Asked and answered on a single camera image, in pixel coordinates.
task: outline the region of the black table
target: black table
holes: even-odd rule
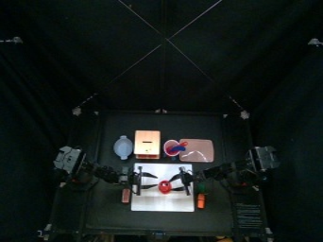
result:
[[[253,147],[249,123],[239,115],[151,112],[84,113],[76,117],[68,146],[82,146],[91,161],[112,166],[115,170],[134,167],[135,163],[180,163],[163,155],[159,160],[146,161],[132,154],[122,161],[114,152],[114,144],[122,135],[134,142],[136,130],[160,130],[162,146],[170,139],[213,140],[215,161],[192,163],[194,171],[243,159]],[[79,238],[95,233],[233,235],[233,198],[218,181],[210,180],[204,185],[206,208],[195,208],[191,213],[131,211],[131,205],[122,203],[123,186],[103,180],[87,191],[71,191],[68,186],[59,188],[51,219],[54,231],[72,233]]]

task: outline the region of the black enclosure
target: black enclosure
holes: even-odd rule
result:
[[[64,198],[60,147],[111,159],[103,146],[120,132],[156,126],[171,135],[172,122],[178,138],[194,127],[230,144],[219,163],[253,146],[278,148],[282,164],[262,196],[269,227],[277,241],[321,241],[323,45],[309,42],[323,41],[322,20],[319,0],[0,1],[0,241],[38,241]],[[107,213],[84,216],[75,199],[72,207],[59,203],[63,227]],[[215,235],[184,220],[186,233],[171,234]]]

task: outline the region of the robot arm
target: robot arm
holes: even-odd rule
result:
[[[56,169],[63,170],[68,174],[68,178],[72,181],[80,183],[88,182],[88,176],[102,178],[108,183],[116,183],[132,186],[136,185],[136,195],[140,196],[142,189],[150,189],[156,184],[143,185],[142,178],[156,178],[151,173],[143,172],[143,167],[139,167],[139,173],[128,172],[128,168],[124,167],[122,172],[116,172],[110,166],[99,166],[90,163],[86,159],[84,152],[78,148],[63,147],[59,150],[58,158],[55,160]],[[233,172],[249,171],[255,176],[261,176],[270,168],[277,168],[279,162],[275,156],[274,147],[254,147],[249,150],[245,160],[222,164],[213,168],[198,171],[191,174],[184,170],[184,167],[179,168],[179,173],[174,175],[170,182],[180,179],[183,183],[183,190],[187,195],[190,194],[191,182],[203,182],[207,179],[215,179],[222,181],[227,175]]]

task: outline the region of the red object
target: red object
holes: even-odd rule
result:
[[[196,207],[203,209],[206,207],[206,195],[199,193],[196,196]]]
[[[128,203],[130,202],[130,189],[124,188],[123,190],[123,199],[122,199],[123,203]]]
[[[159,191],[163,194],[168,194],[172,191],[172,185],[167,180],[163,180],[159,184],[158,184],[158,188]]]

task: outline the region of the small object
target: small object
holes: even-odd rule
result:
[[[74,114],[75,116],[80,116],[80,115],[82,115],[82,108],[75,108],[75,109],[72,110],[72,114]]]
[[[164,144],[164,152],[166,152],[167,156],[174,157],[174,156],[176,156],[179,154],[180,150],[176,150],[176,151],[171,152],[171,149],[174,147],[178,147],[178,146],[179,146],[179,143],[175,140],[168,140],[166,142],[166,144]]]
[[[250,117],[250,113],[247,111],[242,111],[241,118],[245,120],[245,119],[249,119],[249,117]]]
[[[123,203],[130,203],[130,189],[124,188],[123,190],[123,199],[122,199]]]
[[[127,136],[120,136],[120,139],[115,143],[115,152],[120,156],[122,160],[127,159],[127,156],[131,154],[134,150],[134,144],[130,139],[127,139]]]
[[[172,148],[171,148],[170,153],[176,152],[176,151],[186,151],[186,150],[187,150],[186,147],[183,147],[183,146],[176,146],[176,147],[172,147]]]
[[[196,196],[196,207],[199,209],[204,209],[206,207],[206,195],[203,193],[199,193]]]
[[[171,185],[170,181],[167,181],[167,180],[163,180],[163,181],[158,184],[158,188],[159,188],[159,191],[160,191],[163,194],[168,194],[168,193],[172,191],[172,185]]]

